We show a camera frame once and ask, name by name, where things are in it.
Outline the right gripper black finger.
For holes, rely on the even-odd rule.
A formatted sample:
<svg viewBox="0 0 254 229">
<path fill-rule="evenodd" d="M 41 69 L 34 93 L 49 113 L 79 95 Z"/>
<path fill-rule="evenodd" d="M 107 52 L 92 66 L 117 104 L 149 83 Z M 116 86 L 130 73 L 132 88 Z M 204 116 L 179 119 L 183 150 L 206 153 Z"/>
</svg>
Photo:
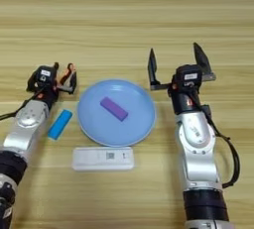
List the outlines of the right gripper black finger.
<svg viewBox="0 0 254 229">
<path fill-rule="evenodd" d="M 160 82 L 156 78 L 156 71 L 157 71 L 157 63 L 156 63 L 156 56 L 154 50 L 150 50 L 149 60 L 148 60 L 148 74 L 150 85 L 159 85 Z"/>
<path fill-rule="evenodd" d="M 209 64 L 209 60 L 207 55 L 204 53 L 201 46 L 197 43 L 193 44 L 193 50 L 194 50 L 194 57 L 196 63 L 199 65 L 199 67 L 202 70 L 203 74 L 209 75 L 212 74 L 212 70 Z"/>
</svg>

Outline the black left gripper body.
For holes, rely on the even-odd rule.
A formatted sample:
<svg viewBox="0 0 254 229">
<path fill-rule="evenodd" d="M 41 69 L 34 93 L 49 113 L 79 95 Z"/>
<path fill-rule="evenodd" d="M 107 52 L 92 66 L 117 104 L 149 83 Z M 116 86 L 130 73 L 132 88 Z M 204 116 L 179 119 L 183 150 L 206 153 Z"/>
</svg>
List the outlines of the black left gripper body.
<svg viewBox="0 0 254 229">
<path fill-rule="evenodd" d="M 42 102 L 46 103 L 49 108 L 52 108 L 53 105 L 58 101 L 59 94 L 61 92 L 67 92 L 68 94 L 73 94 L 73 89 L 67 88 L 65 86 L 47 87 L 47 88 L 43 89 L 36 96 L 36 100 L 42 101 Z"/>
</svg>

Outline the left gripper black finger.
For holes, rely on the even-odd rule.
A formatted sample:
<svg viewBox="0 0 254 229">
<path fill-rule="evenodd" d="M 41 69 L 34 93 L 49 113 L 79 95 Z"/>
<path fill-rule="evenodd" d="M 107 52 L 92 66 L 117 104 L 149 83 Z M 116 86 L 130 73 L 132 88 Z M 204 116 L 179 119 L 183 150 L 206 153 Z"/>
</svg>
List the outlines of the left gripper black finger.
<svg viewBox="0 0 254 229">
<path fill-rule="evenodd" d="M 76 71 L 73 71 L 69 74 L 68 93 L 73 94 L 75 89 L 76 89 Z"/>
<path fill-rule="evenodd" d="M 35 82 L 36 82 L 36 73 L 33 72 L 27 82 L 27 91 L 34 92 L 35 90 Z"/>
</svg>

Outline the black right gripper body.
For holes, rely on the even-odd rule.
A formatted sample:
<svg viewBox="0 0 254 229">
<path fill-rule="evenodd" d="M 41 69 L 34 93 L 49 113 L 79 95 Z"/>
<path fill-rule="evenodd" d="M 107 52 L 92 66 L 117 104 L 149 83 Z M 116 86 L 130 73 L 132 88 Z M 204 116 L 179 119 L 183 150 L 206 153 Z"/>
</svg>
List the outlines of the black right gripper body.
<svg viewBox="0 0 254 229">
<path fill-rule="evenodd" d="M 150 74 L 150 88 L 152 90 L 166 89 L 176 114 L 200 111 L 199 88 L 204 81 L 216 80 L 216 76 L 214 73 L 205 75 L 192 73 L 190 76 L 194 76 L 194 79 L 186 79 L 185 74 L 175 73 L 171 83 L 162 84 L 157 80 L 156 74 Z"/>
</svg>

